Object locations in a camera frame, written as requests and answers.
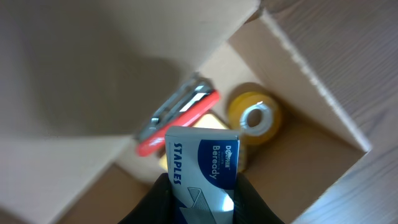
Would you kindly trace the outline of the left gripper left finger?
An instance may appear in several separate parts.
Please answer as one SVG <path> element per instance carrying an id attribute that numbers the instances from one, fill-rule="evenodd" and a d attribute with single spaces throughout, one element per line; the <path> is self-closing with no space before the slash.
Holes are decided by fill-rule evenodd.
<path id="1" fill-rule="evenodd" d="M 168 174 L 163 173 L 119 224 L 169 224 L 171 222 L 172 188 Z"/>

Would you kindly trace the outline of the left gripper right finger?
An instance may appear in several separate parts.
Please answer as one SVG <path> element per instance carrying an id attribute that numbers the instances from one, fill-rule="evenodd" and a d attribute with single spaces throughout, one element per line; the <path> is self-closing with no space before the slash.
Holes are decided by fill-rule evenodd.
<path id="1" fill-rule="evenodd" d="M 237 174 L 233 201 L 234 224 L 284 224 L 242 173 Z"/>

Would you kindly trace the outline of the small blue white box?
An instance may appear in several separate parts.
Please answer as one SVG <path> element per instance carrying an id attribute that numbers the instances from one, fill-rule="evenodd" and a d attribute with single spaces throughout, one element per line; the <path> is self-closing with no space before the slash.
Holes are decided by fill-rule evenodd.
<path id="1" fill-rule="evenodd" d="M 172 126 L 165 134 L 174 223 L 230 224 L 238 173 L 239 133 Z"/>

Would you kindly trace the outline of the yellow tape roll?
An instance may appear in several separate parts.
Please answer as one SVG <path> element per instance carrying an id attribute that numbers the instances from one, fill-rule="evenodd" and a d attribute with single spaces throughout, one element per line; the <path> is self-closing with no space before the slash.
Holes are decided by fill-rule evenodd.
<path id="1" fill-rule="evenodd" d="M 282 109 L 268 95 L 256 91 L 245 92 L 229 104 L 228 121 L 240 132 L 246 145 L 258 146 L 271 140 L 282 126 Z"/>

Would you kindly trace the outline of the yellow sticky note pad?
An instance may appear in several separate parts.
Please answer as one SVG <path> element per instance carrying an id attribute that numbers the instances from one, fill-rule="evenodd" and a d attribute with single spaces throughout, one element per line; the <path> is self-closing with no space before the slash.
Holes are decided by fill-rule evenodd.
<path id="1" fill-rule="evenodd" d="M 213 113 L 203 115 L 199 120 L 192 125 L 194 128 L 209 128 L 209 129 L 229 129 L 229 127 L 222 122 Z M 238 159 L 238 172 L 243 172 L 247 165 L 247 153 L 243 143 L 239 145 L 239 159 Z M 164 171 L 167 171 L 167 156 L 164 154 L 159 159 L 159 166 Z"/>

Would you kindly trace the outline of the red black stapler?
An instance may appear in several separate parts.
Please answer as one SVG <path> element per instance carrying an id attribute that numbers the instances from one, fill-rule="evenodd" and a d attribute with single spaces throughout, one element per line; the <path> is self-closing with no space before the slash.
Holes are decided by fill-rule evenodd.
<path id="1" fill-rule="evenodd" d="M 191 126 L 220 100 L 211 81 L 194 73 L 149 118 L 137 134 L 138 156 L 146 157 L 165 145 L 165 134 L 172 126 Z"/>

